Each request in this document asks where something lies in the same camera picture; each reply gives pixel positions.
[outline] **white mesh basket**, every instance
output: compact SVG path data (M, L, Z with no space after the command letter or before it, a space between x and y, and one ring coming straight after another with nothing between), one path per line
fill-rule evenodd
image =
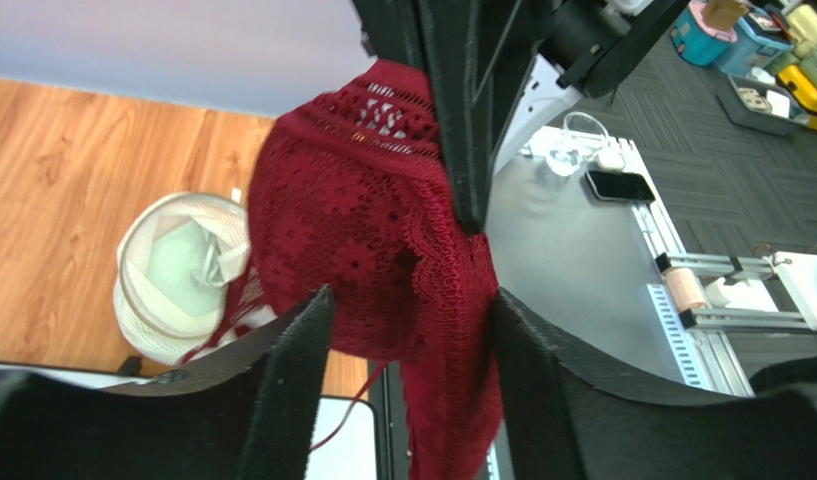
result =
M249 251L245 210L229 199L178 193L151 205L118 246L113 303L124 337L145 357L176 364L218 326L225 286Z

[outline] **blue storage bin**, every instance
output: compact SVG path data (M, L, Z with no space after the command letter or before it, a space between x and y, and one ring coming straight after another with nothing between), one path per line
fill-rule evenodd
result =
M713 63L728 46L737 41L734 29L716 30L704 23L701 10L706 3L689 2L671 31L671 40L677 53L687 62L706 67Z
M724 73L745 76L752 67L766 68L793 44L764 10L755 9L737 22L739 40L716 60Z

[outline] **cardboard box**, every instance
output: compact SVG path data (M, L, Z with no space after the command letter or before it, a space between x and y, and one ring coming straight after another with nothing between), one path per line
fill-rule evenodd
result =
M704 23L716 30L730 30L748 13L748 7L738 0L710 0L701 11Z

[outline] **pink lid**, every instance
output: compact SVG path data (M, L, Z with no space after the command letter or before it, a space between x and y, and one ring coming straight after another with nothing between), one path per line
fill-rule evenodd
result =
M695 22L698 23L698 27L713 38L717 38L723 42L736 43L738 37L733 27L731 27L730 30L719 30L704 23L704 17L701 16L701 11L704 10L706 5L706 2L699 2L698 0L689 2L689 11L692 12L692 16L695 17Z

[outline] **red string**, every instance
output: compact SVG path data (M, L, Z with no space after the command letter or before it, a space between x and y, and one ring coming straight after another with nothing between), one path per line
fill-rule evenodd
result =
M381 375L381 372L384 371L385 367L387 367L387 363L379 363L378 366L375 367L375 370L373 371L372 375L370 375L370 377L367 379L366 383L364 383L364 386L362 386L361 389L358 391L358 393L356 393L355 396L352 397L352 402L349 404L349 408L346 409L346 414L343 415L343 420L340 420L340 424L337 425L337 428L335 428L333 432L329 433L327 437L325 437L322 440L320 440L320 441L316 442L315 444L313 444L310 447L311 452L313 452L317 448L325 445L326 443L331 441L332 438L337 436L337 433L339 433L340 429L343 428L343 425L346 424L346 420L349 419L349 414L352 413L352 409L355 408L355 404L358 403L358 401L361 399L361 396L363 396L363 394L367 393L367 390L370 389L370 387L376 381L376 379L379 377L379 375Z

